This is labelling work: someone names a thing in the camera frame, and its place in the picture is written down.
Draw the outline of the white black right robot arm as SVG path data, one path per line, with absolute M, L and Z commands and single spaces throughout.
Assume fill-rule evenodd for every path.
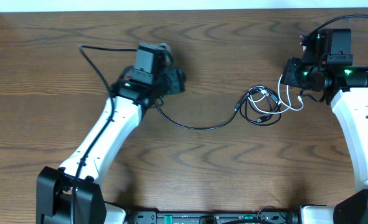
M 350 29 L 320 29 L 303 39 L 280 82 L 321 91 L 344 133 L 354 169 L 355 194 L 335 206 L 300 205 L 289 223 L 368 223 L 368 67 L 354 66 Z

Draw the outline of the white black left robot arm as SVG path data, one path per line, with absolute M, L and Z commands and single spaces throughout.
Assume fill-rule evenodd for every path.
M 36 223 L 124 223 L 126 210 L 104 200 L 111 163 L 146 111 L 184 91 L 184 74 L 166 43 L 140 43 L 135 63 L 107 85 L 105 107 L 81 145 L 57 169 L 37 177 Z

